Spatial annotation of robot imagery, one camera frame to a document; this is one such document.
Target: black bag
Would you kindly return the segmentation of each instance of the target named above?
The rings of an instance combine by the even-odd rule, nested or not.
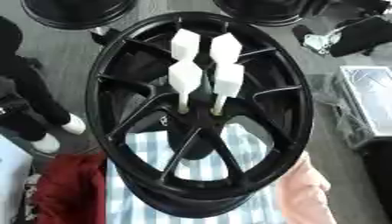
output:
[[[24,112],[30,108],[29,103],[24,98],[8,94],[0,99],[0,120],[13,114]]]

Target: black pants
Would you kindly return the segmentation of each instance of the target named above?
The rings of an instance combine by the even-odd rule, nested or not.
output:
[[[44,81],[24,58],[16,57],[13,60],[12,71],[0,75],[14,80],[17,93],[24,97],[32,109],[49,123],[54,125],[69,123],[69,113],[53,99]],[[6,119],[0,120],[0,126],[17,132],[28,141],[38,141],[46,134],[46,128],[25,112],[7,116]]]

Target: white box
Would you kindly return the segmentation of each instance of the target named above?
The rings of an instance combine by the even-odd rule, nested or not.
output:
[[[32,156],[0,135],[0,224],[11,224],[18,215]]]

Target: gray floor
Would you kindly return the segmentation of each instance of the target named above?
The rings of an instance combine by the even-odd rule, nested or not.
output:
[[[124,28],[137,20],[168,11],[211,11],[221,13],[211,0],[143,0],[125,19],[113,24]],[[317,32],[326,32],[336,21],[349,16],[332,11],[328,17],[304,21]],[[86,31],[57,31],[30,20],[17,0],[2,0],[0,15],[15,21],[24,30],[20,54],[39,58],[45,64],[46,81],[54,97],[73,113],[83,116],[84,92],[88,70],[100,51]],[[281,42],[309,75],[332,74],[339,65],[392,66],[391,45],[377,50],[372,58],[354,55],[344,59],[319,57],[302,49],[291,34],[290,27],[262,28]],[[55,131],[63,143],[63,151],[86,149],[94,145],[92,137],[75,140]],[[315,128],[308,145],[315,166],[330,180],[329,193],[333,213],[341,224],[388,223],[364,170],[361,159],[351,152],[336,134],[328,107],[316,105]]]

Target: pink cloth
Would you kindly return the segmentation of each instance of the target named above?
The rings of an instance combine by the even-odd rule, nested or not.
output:
[[[336,224],[326,192],[331,184],[313,166],[308,152],[277,182],[278,204],[288,224]]]

